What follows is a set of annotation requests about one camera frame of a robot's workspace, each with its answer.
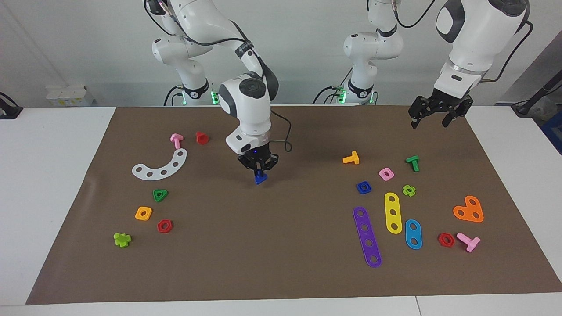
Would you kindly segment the orange heart-shaped plate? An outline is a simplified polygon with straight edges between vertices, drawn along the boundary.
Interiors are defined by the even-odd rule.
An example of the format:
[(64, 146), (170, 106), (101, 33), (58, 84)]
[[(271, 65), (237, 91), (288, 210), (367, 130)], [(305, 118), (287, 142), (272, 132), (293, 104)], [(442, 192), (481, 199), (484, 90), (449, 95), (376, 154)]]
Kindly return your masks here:
[(482, 223), (484, 221), (483, 208), (480, 201), (472, 195), (466, 196), (465, 205), (455, 206), (452, 213), (459, 220), (474, 223)]

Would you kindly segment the blue two-hole strip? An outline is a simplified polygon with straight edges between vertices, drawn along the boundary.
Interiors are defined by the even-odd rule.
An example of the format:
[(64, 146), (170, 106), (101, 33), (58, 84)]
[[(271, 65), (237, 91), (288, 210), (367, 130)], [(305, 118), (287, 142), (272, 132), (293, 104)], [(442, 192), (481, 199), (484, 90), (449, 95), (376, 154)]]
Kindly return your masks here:
[(405, 222), (405, 242), (413, 250), (420, 250), (423, 246), (423, 230), (420, 223), (415, 219)]

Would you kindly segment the blue crate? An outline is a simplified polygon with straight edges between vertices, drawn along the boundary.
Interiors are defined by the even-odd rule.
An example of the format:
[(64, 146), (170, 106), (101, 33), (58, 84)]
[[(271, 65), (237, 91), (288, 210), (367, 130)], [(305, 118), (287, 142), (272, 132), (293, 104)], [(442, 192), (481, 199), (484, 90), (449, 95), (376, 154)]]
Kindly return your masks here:
[(558, 112), (550, 120), (540, 126), (543, 134), (550, 143), (562, 155), (562, 111)]

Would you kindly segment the yellow three-hole strip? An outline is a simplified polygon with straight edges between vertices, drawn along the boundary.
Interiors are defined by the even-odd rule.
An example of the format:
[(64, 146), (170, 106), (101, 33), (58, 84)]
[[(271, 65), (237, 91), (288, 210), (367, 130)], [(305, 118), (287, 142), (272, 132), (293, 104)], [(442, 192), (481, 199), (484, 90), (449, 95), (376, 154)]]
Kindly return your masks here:
[(399, 196), (393, 192), (385, 194), (385, 224), (391, 234), (402, 232), (402, 217)]

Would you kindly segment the white power strip box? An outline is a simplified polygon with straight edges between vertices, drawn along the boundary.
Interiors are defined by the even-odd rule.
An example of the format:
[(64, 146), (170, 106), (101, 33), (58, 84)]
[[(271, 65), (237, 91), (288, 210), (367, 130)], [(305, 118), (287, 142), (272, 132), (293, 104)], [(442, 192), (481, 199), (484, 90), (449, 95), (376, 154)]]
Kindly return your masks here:
[(86, 86), (46, 86), (46, 100), (54, 107), (90, 107), (94, 97)]

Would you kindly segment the white curved perforated strip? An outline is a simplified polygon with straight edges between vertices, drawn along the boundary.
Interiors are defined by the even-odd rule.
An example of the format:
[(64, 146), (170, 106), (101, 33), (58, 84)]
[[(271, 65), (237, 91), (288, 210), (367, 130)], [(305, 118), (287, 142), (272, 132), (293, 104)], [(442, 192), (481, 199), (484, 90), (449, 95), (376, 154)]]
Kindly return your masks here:
[(132, 168), (132, 174), (136, 178), (144, 181), (164, 180), (182, 168), (188, 157), (188, 151), (180, 148), (174, 151), (174, 154), (168, 164), (159, 168), (149, 168), (145, 164), (137, 164)]

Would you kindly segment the black stand pole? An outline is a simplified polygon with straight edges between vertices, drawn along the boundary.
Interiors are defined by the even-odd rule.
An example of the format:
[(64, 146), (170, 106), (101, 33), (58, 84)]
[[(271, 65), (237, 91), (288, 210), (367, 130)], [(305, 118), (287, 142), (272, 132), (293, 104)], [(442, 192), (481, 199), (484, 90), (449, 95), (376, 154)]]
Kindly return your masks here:
[(548, 82), (546, 82), (530, 99), (518, 101), (512, 104), (511, 108), (517, 116), (524, 117), (540, 99), (556, 92), (556, 90), (560, 88), (562, 88), (562, 69), (548, 80)]

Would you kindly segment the purple four-hole strip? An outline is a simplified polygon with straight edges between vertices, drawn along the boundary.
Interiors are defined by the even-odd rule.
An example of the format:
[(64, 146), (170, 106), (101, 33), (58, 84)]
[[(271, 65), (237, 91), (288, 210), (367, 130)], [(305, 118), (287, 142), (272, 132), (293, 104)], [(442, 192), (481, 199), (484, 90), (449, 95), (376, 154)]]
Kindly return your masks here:
[(382, 264), (381, 252), (368, 211), (364, 207), (355, 207), (353, 218), (366, 264), (371, 268), (380, 267)]

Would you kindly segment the brown table mat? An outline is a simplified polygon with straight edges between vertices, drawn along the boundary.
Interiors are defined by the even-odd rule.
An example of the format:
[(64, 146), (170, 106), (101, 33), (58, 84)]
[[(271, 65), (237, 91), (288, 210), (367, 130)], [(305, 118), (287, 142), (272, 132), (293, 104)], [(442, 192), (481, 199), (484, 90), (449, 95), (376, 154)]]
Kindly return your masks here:
[[(238, 122), (221, 108), (118, 108), (30, 292), (27, 304), (339, 298), (562, 292), (556, 272), (464, 118), (432, 115), (410, 126), (406, 107), (282, 107), (293, 150), (257, 185), (225, 144)], [(209, 136), (200, 145), (195, 132)], [(176, 174), (144, 181), (184, 136)], [(343, 164), (357, 151), (360, 164)], [(419, 156), (419, 172), (406, 158)], [(395, 176), (382, 180), (390, 168)], [(372, 191), (361, 195), (359, 182)], [(402, 188), (414, 186), (416, 195)], [(168, 190), (160, 203), (156, 189)], [(402, 232), (385, 224), (385, 194), (399, 196)], [(482, 223), (452, 210), (475, 196)], [(140, 206), (152, 208), (137, 220)], [(371, 219), (382, 264), (363, 256), (353, 209)], [(173, 221), (159, 233), (162, 219)], [(417, 220), (423, 246), (405, 242)], [(472, 253), (456, 237), (480, 243)], [(132, 242), (115, 245), (114, 234)], [(450, 233), (455, 245), (438, 242)]]

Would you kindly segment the black device on table edge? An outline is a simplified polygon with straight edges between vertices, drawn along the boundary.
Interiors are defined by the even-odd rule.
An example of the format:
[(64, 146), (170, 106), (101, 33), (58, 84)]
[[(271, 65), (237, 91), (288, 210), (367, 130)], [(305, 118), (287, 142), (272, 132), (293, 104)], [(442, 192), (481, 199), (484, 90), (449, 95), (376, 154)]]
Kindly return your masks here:
[(10, 96), (0, 92), (0, 119), (16, 119), (22, 110)]

